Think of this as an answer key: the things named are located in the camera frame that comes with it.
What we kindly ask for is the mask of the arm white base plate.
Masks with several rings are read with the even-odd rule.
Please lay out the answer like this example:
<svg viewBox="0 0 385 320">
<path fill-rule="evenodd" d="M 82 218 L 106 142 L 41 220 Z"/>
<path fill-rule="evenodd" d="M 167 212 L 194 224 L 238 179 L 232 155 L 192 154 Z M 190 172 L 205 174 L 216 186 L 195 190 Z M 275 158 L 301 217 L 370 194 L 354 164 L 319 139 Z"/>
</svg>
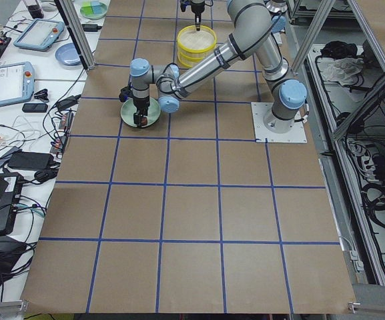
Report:
<svg viewBox="0 0 385 320">
<path fill-rule="evenodd" d="M 279 120 L 272 114 L 273 103 L 251 102 L 254 135 L 257 143 L 307 143 L 302 115 Z"/>
</svg>

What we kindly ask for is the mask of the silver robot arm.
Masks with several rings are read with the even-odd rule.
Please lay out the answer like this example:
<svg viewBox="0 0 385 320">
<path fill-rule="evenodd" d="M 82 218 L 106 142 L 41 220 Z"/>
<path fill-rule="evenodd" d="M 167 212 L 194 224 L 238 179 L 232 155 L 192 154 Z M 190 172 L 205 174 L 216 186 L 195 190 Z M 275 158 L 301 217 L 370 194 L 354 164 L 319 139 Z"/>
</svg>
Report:
<svg viewBox="0 0 385 320">
<path fill-rule="evenodd" d="M 202 22 L 202 13 L 205 11 L 206 7 L 212 7 L 214 5 L 213 1 L 204 1 L 204 0 L 191 0 L 179 1 L 180 9 L 182 12 L 185 12 L 187 7 L 190 7 L 191 12 L 194 14 L 194 29 L 196 31 L 201 30 Z M 285 28 L 286 18 L 283 17 L 284 13 L 287 11 L 287 1 L 264 1 L 264 6 L 272 15 L 272 33 L 278 33 Z"/>
<path fill-rule="evenodd" d="M 130 82 L 119 94 L 122 121 L 135 128 L 153 125 L 161 112 L 174 113 L 180 101 L 238 61 L 256 56 L 269 87 L 273 104 L 263 118 L 264 126 L 279 134 L 290 131 L 305 105 L 307 89 L 294 79 L 274 36 L 274 22 L 263 1 L 228 1 L 226 8 L 234 25 L 227 40 L 184 73 L 176 63 L 152 65 L 142 58 L 129 66 Z"/>
</svg>

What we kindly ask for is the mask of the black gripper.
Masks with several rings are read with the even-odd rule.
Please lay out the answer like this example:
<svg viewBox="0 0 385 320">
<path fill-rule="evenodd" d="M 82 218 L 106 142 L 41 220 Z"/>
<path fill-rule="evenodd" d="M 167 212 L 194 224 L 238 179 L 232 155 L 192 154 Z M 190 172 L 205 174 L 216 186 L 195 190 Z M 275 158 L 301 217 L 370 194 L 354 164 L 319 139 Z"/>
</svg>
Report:
<svg viewBox="0 0 385 320">
<path fill-rule="evenodd" d="M 123 103 L 123 108 L 130 108 L 128 113 L 133 114 L 133 122 L 136 127 L 148 126 L 148 110 L 149 110 L 149 93 L 146 91 L 139 93 L 139 97 L 135 95 L 135 91 L 131 87 L 121 88 L 119 100 Z"/>
<path fill-rule="evenodd" d="M 191 7 L 191 11 L 195 14 L 195 27 L 197 31 L 201 30 L 202 14 L 206 7 L 212 6 L 212 1 L 209 3 L 205 0 L 180 0 L 179 1 L 181 12 L 185 12 L 187 7 Z"/>
</svg>

